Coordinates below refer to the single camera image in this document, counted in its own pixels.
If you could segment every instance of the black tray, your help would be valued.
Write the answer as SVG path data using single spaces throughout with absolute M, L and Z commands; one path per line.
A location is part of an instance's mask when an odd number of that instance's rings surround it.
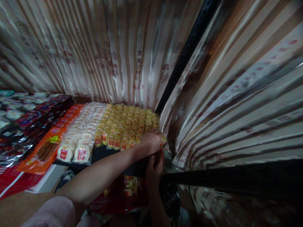
M 120 152 L 120 151 L 114 150 L 114 149 L 107 149 L 106 146 L 94 147 L 94 152 L 92 155 L 92 164 L 103 158 L 106 158 L 107 156 L 115 154 L 117 152 Z M 134 176 L 134 177 L 145 177 L 145 171 L 146 171 L 146 167 L 148 165 L 148 161 L 149 161 L 149 157 L 146 157 L 146 158 L 136 162 L 135 164 L 131 165 L 126 171 L 124 171 L 123 174 L 129 175 L 129 176 Z M 55 160 L 54 164 L 68 166 L 68 167 L 72 167 L 72 168 L 78 168 L 78 169 L 84 169 L 89 166 L 89 165 L 85 165 L 85 164 L 62 162 L 59 160 Z

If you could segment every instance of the red bag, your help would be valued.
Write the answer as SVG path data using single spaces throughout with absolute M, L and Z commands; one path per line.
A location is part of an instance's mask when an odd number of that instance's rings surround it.
M 36 186 L 42 175 L 20 172 L 18 165 L 0 167 L 0 200 Z

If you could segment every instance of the satin curtain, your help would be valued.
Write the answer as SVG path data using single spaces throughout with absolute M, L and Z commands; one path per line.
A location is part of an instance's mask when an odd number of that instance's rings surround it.
M 202 4 L 1 0 L 0 87 L 155 110 Z
M 161 115 L 185 171 L 303 158 L 302 2 L 228 10 L 223 1 Z M 286 203 L 187 189 L 207 226 L 289 226 L 296 214 Z

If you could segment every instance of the hand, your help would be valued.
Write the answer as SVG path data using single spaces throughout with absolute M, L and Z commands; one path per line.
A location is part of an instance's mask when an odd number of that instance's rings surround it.
M 152 155 L 149 159 L 149 163 L 146 169 L 147 191 L 150 195 L 159 193 L 159 183 L 161 176 L 163 174 L 163 168 L 165 164 L 164 149 L 161 148 L 159 150 L 159 153 L 160 153 L 160 158 L 158 163 L 154 166 L 155 156 Z
M 162 136 L 163 133 L 156 129 L 152 129 L 143 134 L 141 144 L 144 146 L 146 156 L 154 154 L 159 150 Z

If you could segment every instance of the black metal pole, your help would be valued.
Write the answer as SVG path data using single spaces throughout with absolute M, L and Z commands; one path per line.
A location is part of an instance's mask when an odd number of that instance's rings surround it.
M 171 93 L 173 92 L 179 78 L 181 77 L 190 57 L 195 51 L 202 35 L 212 20 L 221 0 L 205 0 L 203 6 L 197 16 L 197 19 L 193 25 L 193 28 L 187 38 L 187 41 L 183 47 L 180 57 L 175 65 L 175 68 L 171 74 L 171 77 L 167 83 L 164 93 L 157 106 L 156 113 L 161 114 L 164 106 Z
M 264 199 L 303 202 L 303 160 L 165 174 L 162 181 Z

